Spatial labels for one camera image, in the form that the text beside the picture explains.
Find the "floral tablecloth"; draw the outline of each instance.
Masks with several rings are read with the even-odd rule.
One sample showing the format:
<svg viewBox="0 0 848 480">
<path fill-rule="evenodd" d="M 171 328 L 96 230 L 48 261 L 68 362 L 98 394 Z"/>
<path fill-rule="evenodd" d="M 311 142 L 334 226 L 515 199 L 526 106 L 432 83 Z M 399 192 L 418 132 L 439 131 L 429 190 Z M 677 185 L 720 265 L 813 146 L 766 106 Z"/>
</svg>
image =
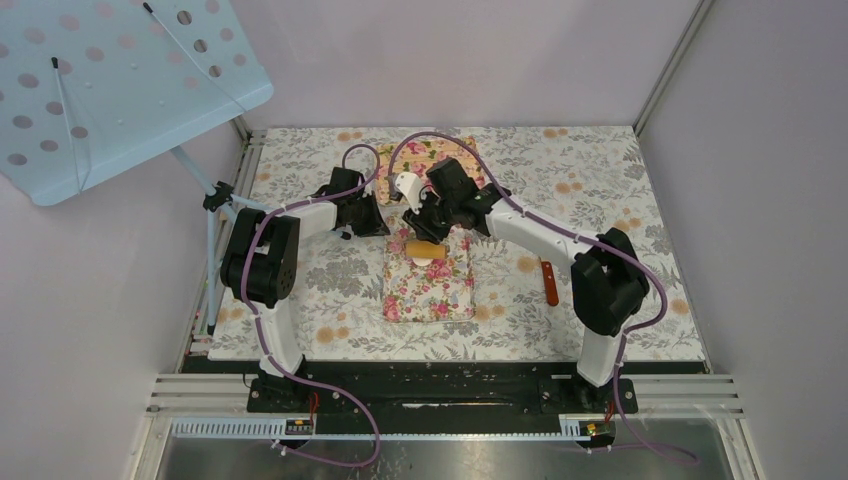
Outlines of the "floral tablecloth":
<svg viewBox="0 0 848 480">
<path fill-rule="evenodd" d="M 424 128 L 272 129 L 251 198 L 268 205 L 302 199 L 330 178 L 354 143 L 397 142 Z M 615 226 L 630 235 L 640 259 L 662 280 L 671 301 L 659 324 L 631 334 L 629 360 L 703 360 L 671 242 L 660 218 L 630 127 L 448 128 L 474 137 L 498 180 L 526 205 L 594 231 Z M 350 168 L 370 173 L 374 159 L 352 154 Z M 292 292 L 297 341 L 320 360 L 575 360 L 583 326 L 571 308 L 567 276 L 557 272 L 563 300 L 545 302 L 536 255 L 473 234 L 476 314 L 471 321 L 389 323 L 382 312 L 383 238 L 345 241 L 334 233 L 300 245 Z M 659 308 L 653 291 L 636 315 Z M 229 290 L 218 317 L 212 360 L 255 360 L 259 345 L 248 310 Z"/>
</svg>

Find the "cable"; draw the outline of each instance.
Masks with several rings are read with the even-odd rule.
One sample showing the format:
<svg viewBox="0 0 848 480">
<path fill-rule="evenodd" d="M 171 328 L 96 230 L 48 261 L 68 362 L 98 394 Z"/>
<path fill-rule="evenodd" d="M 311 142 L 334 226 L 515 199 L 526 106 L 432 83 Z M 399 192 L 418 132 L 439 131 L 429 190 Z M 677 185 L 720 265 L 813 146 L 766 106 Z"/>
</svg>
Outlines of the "cable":
<svg viewBox="0 0 848 480">
<path fill-rule="evenodd" d="M 354 188 L 351 188 L 350 190 L 345 190 L 344 192 L 336 193 L 336 194 L 333 194 L 333 195 L 325 195 L 323 197 L 318 197 L 316 199 L 310 198 L 310 199 L 307 199 L 307 200 L 301 200 L 299 202 L 295 202 L 295 203 L 292 203 L 290 205 L 286 205 L 285 207 L 278 208 L 278 209 L 268 213 L 267 215 L 265 215 L 265 218 L 262 219 L 262 222 L 259 224 L 259 227 L 257 227 L 257 229 L 256 229 L 256 234 L 253 236 L 253 240 L 251 240 L 251 242 L 250 242 L 250 248 L 247 251 L 247 258 L 245 259 L 244 268 L 242 269 L 242 279 L 241 279 L 241 286 L 240 286 L 242 301 L 244 302 L 245 305 L 247 305 L 247 308 L 249 308 L 250 311 L 253 312 L 254 315 L 256 315 L 256 319 L 254 320 L 255 325 L 256 325 L 256 334 L 259 337 L 259 345 L 262 348 L 262 353 L 268 357 L 268 362 L 278 372 L 280 372 L 280 374 L 283 377 L 285 377 L 285 378 L 287 378 L 287 379 L 289 379 L 293 382 L 298 382 L 298 383 L 301 383 L 303 385 L 307 385 L 307 386 L 314 387 L 314 388 L 323 388 L 325 390 L 330 390 L 332 392 L 338 392 L 339 394 L 344 395 L 345 397 L 350 399 L 350 401 L 353 402 L 357 407 L 359 407 L 360 410 L 362 410 L 362 413 L 364 413 L 365 417 L 368 418 L 368 422 L 371 424 L 371 428 L 374 430 L 374 453 L 372 453 L 369 458 L 367 458 L 367 459 L 365 459 L 361 462 L 340 462 L 340 461 L 337 461 L 337 460 L 319 457 L 317 455 L 312 455 L 310 453 L 301 452 L 301 451 L 298 451 L 298 450 L 289 450 L 285 446 L 279 447 L 279 448 L 282 449 L 284 455 L 287 452 L 289 452 L 289 453 L 292 453 L 292 454 L 297 455 L 299 457 L 308 458 L 310 460 L 316 460 L 316 461 L 326 463 L 326 464 L 329 464 L 329 465 L 335 465 L 337 467 L 348 467 L 348 468 L 357 468 L 357 467 L 364 467 L 364 466 L 370 465 L 380 455 L 380 430 L 377 428 L 377 421 L 374 420 L 374 416 L 371 414 L 371 411 L 368 410 L 368 407 L 366 407 L 365 404 L 363 404 L 358 398 L 354 397 L 353 394 L 351 394 L 347 390 L 344 390 L 342 388 L 339 388 L 339 387 L 336 387 L 336 386 L 333 386 L 333 385 L 329 385 L 329 384 L 326 384 L 326 383 L 315 382 L 315 381 L 312 381 L 312 380 L 299 378 L 299 377 L 289 373 L 288 371 L 286 371 L 286 369 L 283 368 L 283 366 L 280 365 L 273 356 L 271 356 L 271 351 L 268 349 L 268 344 L 265 341 L 265 334 L 262 330 L 262 322 L 261 322 L 261 318 L 259 316 L 259 309 L 256 308 L 256 305 L 254 305 L 253 302 L 250 301 L 250 298 L 248 298 L 248 296 L 247 296 L 247 278 L 248 278 L 248 274 L 250 272 L 250 265 L 253 262 L 253 255 L 256 253 L 256 247 L 259 245 L 259 239 L 262 237 L 262 232 L 265 231 L 265 227 L 268 226 L 268 222 L 270 222 L 272 218 L 274 218 L 278 215 L 281 215 L 281 214 L 283 214 L 283 213 L 285 213 L 289 210 L 294 210 L 294 209 L 297 209 L 297 208 L 305 207 L 307 205 L 311 205 L 312 203 L 328 202 L 330 200 L 335 200 L 336 198 L 341 198 L 341 197 L 350 195 L 351 193 L 355 193 L 359 190 L 362 190 L 363 188 L 365 188 L 366 185 L 373 182 L 374 179 L 377 178 L 377 172 L 380 170 L 380 153 L 377 152 L 376 148 L 374 148 L 370 145 L 366 145 L 364 143 L 360 143 L 360 144 L 357 144 L 357 145 L 350 147 L 348 149 L 348 151 L 345 152 L 345 155 L 350 153 L 355 148 L 367 148 L 368 150 L 370 150 L 374 154 L 374 156 L 377 159 L 377 164 L 374 167 L 374 173 L 372 173 L 371 176 L 368 177 L 363 183 L 357 185 Z"/>
<path fill-rule="evenodd" d="M 486 166 L 486 162 L 484 162 L 483 159 L 480 157 L 480 154 L 477 153 L 476 150 L 471 148 L 467 143 L 463 142 L 462 140 L 460 140 L 458 138 L 454 138 L 454 137 L 451 137 L 450 135 L 445 135 L 444 133 L 439 133 L 439 132 L 413 133 L 412 135 L 403 139 L 400 143 L 398 143 L 397 147 L 395 147 L 394 152 L 392 152 L 391 159 L 389 160 L 389 168 L 388 168 L 387 171 L 389 171 L 389 172 L 393 171 L 392 167 L 394 167 L 394 165 L 395 165 L 395 161 L 397 160 L 397 156 L 400 153 L 400 151 L 403 149 L 403 147 L 406 146 L 407 143 L 409 143 L 410 141 L 412 141 L 416 138 L 424 137 L 424 136 L 437 137 L 437 138 L 441 138 L 441 139 L 444 139 L 444 140 L 448 140 L 450 142 L 453 142 L 453 143 L 459 145 L 460 147 L 462 147 L 463 150 L 470 153 L 471 156 L 474 157 L 474 159 L 477 161 L 477 163 L 483 169 L 483 171 L 486 172 L 486 176 L 489 177 L 489 180 L 492 182 L 492 185 L 494 185 L 494 187 L 498 191 L 498 193 L 501 194 L 501 198 L 507 203 L 507 205 L 511 206 L 513 209 L 518 211 L 521 215 L 524 215 L 525 217 L 527 217 L 531 220 L 534 220 L 536 223 L 542 225 L 543 227 L 546 227 L 546 228 L 548 228 L 549 230 L 552 230 L 555 233 L 558 233 L 558 234 L 563 235 L 567 238 L 570 238 L 570 239 L 574 240 L 575 242 L 580 241 L 580 242 L 583 242 L 587 245 L 591 245 L 593 247 L 598 247 L 598 248 L 600 248 L 600 249 L 602 249 L 602 250 L 604 250 L 608 253 L 611 253 L 611 254 L 621 258 L 622 260 L 626 261 L 627 263 L 633 265 L 634 267 L 636 267 L 640 271 L 642 271 L 642 273 L 644 273 L 645 276 L 648 277 L 648 279 L 651 281 L 651 283 L 654 284 L 654 286 L 657 289 L 657 292 L 660 295 L 660 310 L 659 310 L 659 312 L 657 313 L 657 315 L 654 318 L 652 318 L 650 320 L 647 320 L 645 322 L 642 322 L 642 323 L 639 323 L 639 324 L 625 328 L 622 332 L 622 335 L 621 335 L 621 344 L 618 347 L 618 354 L 616 355 L 616 358 L 615 358 L 615 368 L 613 369 L 613 376 L 612 376 L 613 397 L 615 399 L 615 406 L 618 409 L 619 416 L 621 416 L 621 421 L 624 422 L 624 425 L 627 427 L 628 430 L 630 430 L 630 433 L 633 434 L 633 436 L 636 438 L 636 440 L 638 440 L 640 442 L 640 444 L 644 446 L 644 448 L 647 448 L 647 449 L 651 450 L 652 452 L 654 452 L 655 454 L 659 455 L 660 457 L 663 457 L 663 458 L 670 460 L 672 462 L 675 462 L 675 463 L 679 463 L 679 464 L 682 464 L 682 465 L 690 465 L 690 466 L 698 465 L 701 462 L 701 460 L 693 452 L 682 449 L 680 447 L 675 447 L 673 445 L 666 445 L 666 444 L 662 444 L 662 443 L 650 443 L 647 440 L 645 440 L 644 437 L 642 437 L 638 432 L 636 432 L 633 429 L 633 426 L 630 424 L 630 421 L 627 419 L 627 416 L 624 414 L 624 408 L 622 408 L 622 406 L 621 406 L 621 398 L 619 398 L 619 395 L 618 395 L 618 393 L 619 393 L 618 392 L 618 381 L 621 378 L 620 365 L 622 364 L 621 362 L 622 362 L 622 359 L 624 358 L 624 348 L 627 345 L 627 335 L 634 330 L 638 330 L 640 328 L 647 328 L 647 327 L 656 325 L 657 323 L 660 322 L 660 320 L 662 320 L 662 318 L 665 316 L 666 312 L 668 311 L 668 295 L 666 294 L 665 288 L 663 288 L 663 285 L 662 285 L 662 282 L 660 282 L 660 279 L 657 278 L 657 276 L 654 274 L 654 272 L 652 272 L 648 267 L 646 267 L 645 265 L 643 265 L 641 262 L 639 262 L 635 258 L 631 257 L 630 255 L 627 255 L 626 253 L 622 252 L 621 250 L 614 248 L 614 247 L 611 247 L 609 245 L 606 245 L 604 243 L 601 243 L 600 241 L 598 241 L 596 239 L 579 236 L 575 232 L 572 232 L 568 229 L 560 227 L 559 225 L 556 225 L 556 224 L 534 214 L 533 212 L 525 210 L 524 207 L 522 207 L 521 205 L 516 203 L 515 200 L 511 199 L 509 197 L 509 195 L 507 195 L 504 188 L 501 187 L 501 185 L 498 183 L 497 179 L 495 178 L 495 175 L 492 173 L 491 170 L 489 170 L 489 167 Z M 672 457 L 670 455 L 663 453 L 662 450 L 683 451 L 692 460 L 682 460 L 682 459 L 679 459 L 679 458 L 675 458 L 675 457 Z"/>
</svg>

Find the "blue pegboard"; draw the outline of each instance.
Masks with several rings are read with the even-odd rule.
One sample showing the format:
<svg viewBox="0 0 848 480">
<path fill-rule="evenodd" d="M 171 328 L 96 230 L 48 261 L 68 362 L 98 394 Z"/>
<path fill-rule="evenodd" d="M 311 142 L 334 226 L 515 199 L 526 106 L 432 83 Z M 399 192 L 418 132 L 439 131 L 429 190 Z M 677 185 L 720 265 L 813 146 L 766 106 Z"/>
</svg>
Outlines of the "blue pegboard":
<svg viewBox="0 0 848 480">
<path fill-rule="evenodd" d="M 271 98 L 228 1 L 142 3 L 0 0 L 0 171 L 37 205 Z"/>
</svg>

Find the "red wire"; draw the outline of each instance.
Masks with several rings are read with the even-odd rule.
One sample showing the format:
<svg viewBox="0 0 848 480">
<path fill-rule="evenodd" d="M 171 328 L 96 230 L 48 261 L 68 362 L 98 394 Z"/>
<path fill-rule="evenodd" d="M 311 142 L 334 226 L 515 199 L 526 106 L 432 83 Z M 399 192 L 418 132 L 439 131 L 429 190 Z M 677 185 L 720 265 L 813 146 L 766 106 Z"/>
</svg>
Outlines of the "red wire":
<svg viewBox="0 0 848 480">
<path fill-rule="evenodd" d="M 607 416 L 604 417 L 604 423 L 609 423 L 613 415 L 615 415 L 615 403 L 610 402 L 609 407 L 607 409 Z"/>
<path fill-rule="evenodd" d="M 321 401 L 318 399 L 318 393 L 312 392 L 312 395 L 309 397 L 309 424 L 313 425 L 313 418 L 315 417 L 315 412 L 318 411 L 318 406 L 321 405 Z"/>
</svg>

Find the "white object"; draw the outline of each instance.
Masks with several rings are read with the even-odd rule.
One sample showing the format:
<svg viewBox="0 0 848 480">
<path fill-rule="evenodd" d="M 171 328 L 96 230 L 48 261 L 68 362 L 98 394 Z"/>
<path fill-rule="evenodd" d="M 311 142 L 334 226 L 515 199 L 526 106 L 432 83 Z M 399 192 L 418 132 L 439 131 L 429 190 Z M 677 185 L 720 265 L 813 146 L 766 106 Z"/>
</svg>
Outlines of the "white object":
<svg viewBox="0 0 848 480">
<path fill-rule="evenodd" d="M 598 335 L 586 328 L 583 332 L 583 348 L 577 360 L 577 373 L 596 387 L 606 385 L 612 378 L 615 357 L 621 345 L 621 332 L 614 337 Z"/>
<path fill-rule="evenodd" d="M 316 233 L 335 228 L 336 212 L 335 204 L 318 202 L 286 212 L 285 216 L 300 219 L 299 241 L 303 243 L 305 239 Z M 259 316 L 262 318 L 262 330 L 270 353 L 270 355 L 265 355 L 259 360 L 259 367 L 269 375 L 281 376 L 280 372 L 268 360 L 268 357 L 272 356 L 287 372 L 296 372 L 303 359 L 303 350 L 297 344 L 289 299 L 284 298 L 278 301 L 272 309 L 260 303 L 257 303 L 256 307 L 259 309 Z"/>
<path fill-rule="evenodd" d="M 510 198 L 519 204 L 522 203 L 516 197 Z M 533 213 L 551 223 L 576 232 L 581 237 L 596 237 L 594 233 L 575 230 L 550 215 L 539 212 Z M 579 253 L 586 253 L 592 248 L 583 242 L 576 242 L 552 233 L 534 220 L 515 211 L 503 200 L 495 203 L 492 206 L 491 213 L 486 215 L 486 226 L 493 237 L 508 240 L 530 250 L 556 265 L 561 272 L 570 272 L 574 257 Z M 577 362 L 577 372 L 596 387 L 605 385 L 612 378 L 615 357 L 618 354 L 620 344 L 620 333 L 615 337 L 608 337 L 598 335 L 588 328 L 585 329 L 583 348 Z"/>
<path fill-rule="evenodd" d="M 510 198 L 522 204 L 521 200 L 515 196 Z M 576 230 L 550 215 L 533 213 L 551 223 L 577 232 L 580 236 L 595 238 L 597 235 L 597 233 Z M 592 248 L 585 243 L 575 242 L 551 232 L 535 221 L 522 216 L 503 200 L 495 203 L 492 211 L 486 215 L 486 226 L 493 237 L 520 245 L 556 265 L 563 272 L 569 271 L 578 253 L 586 253 Z"/>
<path fill-rule="evenodd" d="M 395 175 L 395 190 L 400 192 L 406 201 L 409 203 L 409 208 L 418 214 L 421 208 L 421 190 L 424 189 L 424 182 L 421 178 L 410 172 L 403 172 Z"/>
</svg>

